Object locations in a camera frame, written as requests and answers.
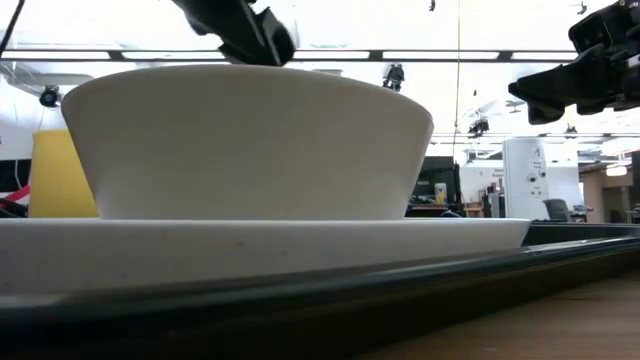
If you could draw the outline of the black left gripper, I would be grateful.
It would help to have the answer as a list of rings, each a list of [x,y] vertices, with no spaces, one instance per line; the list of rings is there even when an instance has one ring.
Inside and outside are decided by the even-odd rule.
[[[256,12],[245,0],[171,0],[198,35],[216,34],[219,51],[233,64],[283,67],[296,44],[270,6]]]

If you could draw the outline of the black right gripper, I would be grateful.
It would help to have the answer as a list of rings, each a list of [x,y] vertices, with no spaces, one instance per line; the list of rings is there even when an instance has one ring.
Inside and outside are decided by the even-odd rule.
[[[520,77],[508,92],[528,106],[531,125],[560,120],[568,106],[579,114],[640,107],[640,51],[595,45],[565,65]]]

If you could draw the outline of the off-white bowl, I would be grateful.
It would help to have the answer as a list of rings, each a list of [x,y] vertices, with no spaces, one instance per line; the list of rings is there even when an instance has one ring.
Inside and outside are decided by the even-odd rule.
[[[434,131],[383,87],[248,65],[115,73],[61,111],[105,219],[396,220]]]

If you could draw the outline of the white round plate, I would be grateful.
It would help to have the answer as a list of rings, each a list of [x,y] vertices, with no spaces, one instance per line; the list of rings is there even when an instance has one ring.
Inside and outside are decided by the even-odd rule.
[[[524,219],[1,219],[0,296],[236,279],[521,246]]]

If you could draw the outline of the yellow mug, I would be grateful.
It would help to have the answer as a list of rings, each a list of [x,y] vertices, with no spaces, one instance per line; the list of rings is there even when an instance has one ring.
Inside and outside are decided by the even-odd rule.
[[[98,210],[67,130],[33,134],[30,218],[98,218]]]

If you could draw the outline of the black plastic tray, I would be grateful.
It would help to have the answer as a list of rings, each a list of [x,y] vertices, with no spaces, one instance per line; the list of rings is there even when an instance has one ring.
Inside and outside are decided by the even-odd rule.
[[[509,250],[240,279],[12,291],[0,360],[347,357],[640,267],[640,226],[536,223]]]

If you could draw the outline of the white tall kiosk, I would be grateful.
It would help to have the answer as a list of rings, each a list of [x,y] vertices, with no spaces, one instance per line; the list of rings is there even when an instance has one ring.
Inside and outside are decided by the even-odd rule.
[[[503,142],[506,216],[547,220],[548,171],[544,144],[538,138],[513,138]]]

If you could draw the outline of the grey office chair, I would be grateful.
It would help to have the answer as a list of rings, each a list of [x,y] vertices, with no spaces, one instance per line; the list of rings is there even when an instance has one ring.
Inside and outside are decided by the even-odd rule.
[[[543,201],[549,220],[554,222],[571,222],[571,212],[563,199],[547,199]]]

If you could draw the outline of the black monitor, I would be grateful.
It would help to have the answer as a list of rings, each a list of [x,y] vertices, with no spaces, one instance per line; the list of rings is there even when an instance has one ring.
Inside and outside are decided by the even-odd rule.
[[[462,217],[459,170],[459,165],[452,157],[426,156],[405,216]]]

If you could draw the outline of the black aluminium table frame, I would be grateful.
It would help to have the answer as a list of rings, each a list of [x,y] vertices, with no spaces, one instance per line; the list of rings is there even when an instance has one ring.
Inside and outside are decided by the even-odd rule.
[[[465,63],[565,63],[576,54],[569,50],[299,50],[295,62],[465,62]],[[116,49],[10,49],[1,61],[24,62],[223,62],[214,50]]]

